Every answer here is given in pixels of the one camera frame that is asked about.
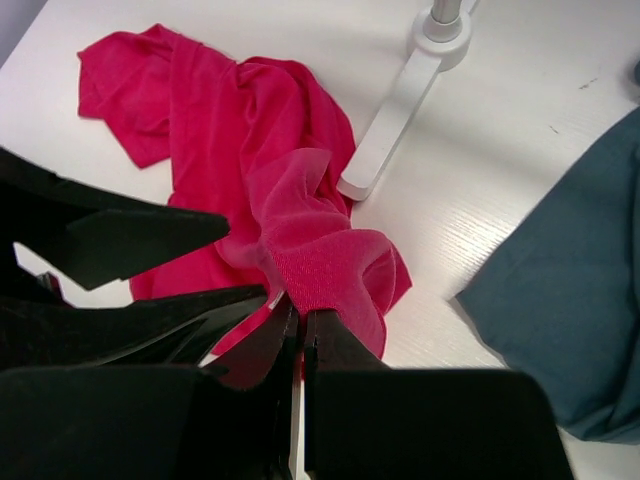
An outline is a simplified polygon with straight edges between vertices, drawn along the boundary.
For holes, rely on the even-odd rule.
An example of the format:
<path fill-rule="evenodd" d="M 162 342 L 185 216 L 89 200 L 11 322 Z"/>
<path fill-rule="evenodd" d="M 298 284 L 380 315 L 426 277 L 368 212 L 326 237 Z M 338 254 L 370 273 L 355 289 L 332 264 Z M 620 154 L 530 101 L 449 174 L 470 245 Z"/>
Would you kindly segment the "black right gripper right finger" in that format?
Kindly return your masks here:
<path fill-rule="evenodd" d="M 331 310 L 307 317 L 305 470 L 313 479 L 571 479 L 528 375 L 393 369 Z"/>

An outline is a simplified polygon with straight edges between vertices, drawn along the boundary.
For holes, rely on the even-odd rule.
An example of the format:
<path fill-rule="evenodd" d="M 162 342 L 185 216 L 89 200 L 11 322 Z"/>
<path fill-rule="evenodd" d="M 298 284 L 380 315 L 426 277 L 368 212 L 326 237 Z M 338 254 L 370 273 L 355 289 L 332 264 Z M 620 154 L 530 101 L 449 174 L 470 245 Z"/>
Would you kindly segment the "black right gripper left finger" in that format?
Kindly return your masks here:
<path fill-rule="evenodd" d="M 283 302 L 209 365 L 1 376 L 5 479 L 288 479 L 299 316 Z"/>

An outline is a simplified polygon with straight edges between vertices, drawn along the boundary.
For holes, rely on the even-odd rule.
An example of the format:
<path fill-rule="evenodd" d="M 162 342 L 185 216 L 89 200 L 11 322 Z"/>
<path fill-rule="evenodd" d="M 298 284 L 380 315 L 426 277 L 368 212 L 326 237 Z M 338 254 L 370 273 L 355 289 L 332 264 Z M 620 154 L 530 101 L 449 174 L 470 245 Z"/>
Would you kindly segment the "red t shirt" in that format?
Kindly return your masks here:
<path fill-rule="evenodd" d="M 103 121 L 136 166 L 168 160 L 171 206 L 230 224 L 216 243 L 135 276 L 135 299 L 260 284 L 301 313 L 337 311 L 384 352 L 384 317 L 411 279 L 383 233 L 352 226 L 337 188 L 352 128 L 304 65 L 238 62 L 162 25 L 112 33 L 79 60 L 79 115 Z"/>

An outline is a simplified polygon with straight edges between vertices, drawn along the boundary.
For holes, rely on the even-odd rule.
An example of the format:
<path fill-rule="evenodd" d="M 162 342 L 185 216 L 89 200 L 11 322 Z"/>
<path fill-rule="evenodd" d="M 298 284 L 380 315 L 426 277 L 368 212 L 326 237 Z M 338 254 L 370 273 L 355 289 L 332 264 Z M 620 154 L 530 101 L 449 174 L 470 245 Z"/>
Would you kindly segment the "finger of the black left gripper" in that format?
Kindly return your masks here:
<path fill-rule="evenodd" d="M 220 214 L 161 206 L 61 177 L 1 152 L 1 274 L 21 244 L 86 290 L 125 280 L 228 235 Z"/>
<path fill-rule="evenodd" d="M 121 308 L 1 300 L 1 368 L 199 364 L 266 302 L 260 285 L 224 288 Z"/>

